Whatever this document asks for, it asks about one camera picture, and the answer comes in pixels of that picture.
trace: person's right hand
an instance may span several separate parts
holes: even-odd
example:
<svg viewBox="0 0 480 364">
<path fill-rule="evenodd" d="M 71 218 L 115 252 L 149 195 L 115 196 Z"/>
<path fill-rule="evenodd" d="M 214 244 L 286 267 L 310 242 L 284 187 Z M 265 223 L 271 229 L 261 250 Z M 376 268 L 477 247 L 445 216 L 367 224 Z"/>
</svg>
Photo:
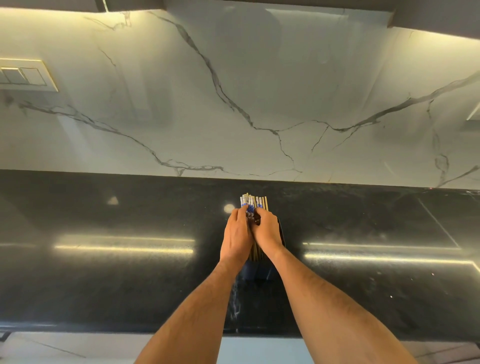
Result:
<svg viewBox="0 0 480 364">
<path fill-rule="evenodd" d="M 260 225 L 252 224 L 250 228 L 258 245 L 272 259 L 276 251 L 283 247 L 278 219 L 270 211 L 261 207 L 257 207 L 255 212 L 260 215 Z"/>
</svg>

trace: person's left hand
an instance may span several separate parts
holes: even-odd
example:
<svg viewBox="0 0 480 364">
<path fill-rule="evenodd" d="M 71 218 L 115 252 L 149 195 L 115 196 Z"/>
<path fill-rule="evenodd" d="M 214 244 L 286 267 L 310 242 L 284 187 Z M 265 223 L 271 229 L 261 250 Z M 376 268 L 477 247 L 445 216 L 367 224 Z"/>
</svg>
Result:
<svg viewBox="0 0 480 364">
<path fill-rule="evenodd" d="M 253 244 L 253 236 L 247 223 L 247 208 L 248 205 L 245 205 L 232 211 L 220 249 L 220 262 L 229 261 L 238 271 L 247 261 Z"/>
</svg>

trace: hand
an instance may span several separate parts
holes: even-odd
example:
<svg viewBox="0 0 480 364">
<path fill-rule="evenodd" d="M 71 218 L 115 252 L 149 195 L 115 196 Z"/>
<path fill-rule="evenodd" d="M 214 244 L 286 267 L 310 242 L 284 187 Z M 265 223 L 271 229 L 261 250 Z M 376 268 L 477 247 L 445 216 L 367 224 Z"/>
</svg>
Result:
<svg viewBox="0 0 480 364">
<path fill-rule="evenodd" d="M 228 218 L 220 249 L 220 262 L 226 261 L 238 273 L 245 264 L 253 244 L 253 236 L 247 224 L 247 207 L 234 209 Z"/>
<path fill-rule="evenodd" d="M 283 247 L 277 217 L 270 211 L 257 207 L 255 212 L 260 215 L 260 225 L 251 225 L 253 236 L 265 254 L 272 259 L 273 255 Z"/>
</svg>

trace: dark marble countertop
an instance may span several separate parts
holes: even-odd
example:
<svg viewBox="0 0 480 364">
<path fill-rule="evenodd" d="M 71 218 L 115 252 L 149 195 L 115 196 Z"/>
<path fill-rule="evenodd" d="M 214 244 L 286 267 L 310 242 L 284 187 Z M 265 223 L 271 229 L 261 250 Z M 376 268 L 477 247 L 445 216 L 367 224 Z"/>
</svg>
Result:
<svg viewBox="0 0 480 364">
<path fill-rule="evenodd" d="M 400 339 L 480 341 L 478 192 L 19 170 L 0 170 L 0 331 L 156 331 L 245 192 Z M 299 336 L 281 280 L 237 280 L 224 333 Z"/>
</svg>

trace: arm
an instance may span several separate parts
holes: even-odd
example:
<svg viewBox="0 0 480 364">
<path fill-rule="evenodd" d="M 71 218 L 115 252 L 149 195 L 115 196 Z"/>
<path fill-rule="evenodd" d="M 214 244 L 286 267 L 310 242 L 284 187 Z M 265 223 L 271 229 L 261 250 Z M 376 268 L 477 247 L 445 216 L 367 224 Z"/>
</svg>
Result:
<svg viewBox="0 0 480 364">
<path fill-rule="evenodd" d="M 230 290 L 252 246 L 246 209 L 233 210 L 219 263 L 150 339 L 136 364 L 216 363 Z"/>
<path fill-rule="evenodd" d="M 323 280 L 282 245 L 275 215 L 260 209 L 256 241 L 277 268 L 295 320 L 317 364 L 415 364 L 415 359 L 372 314 Z"/>
</svg>

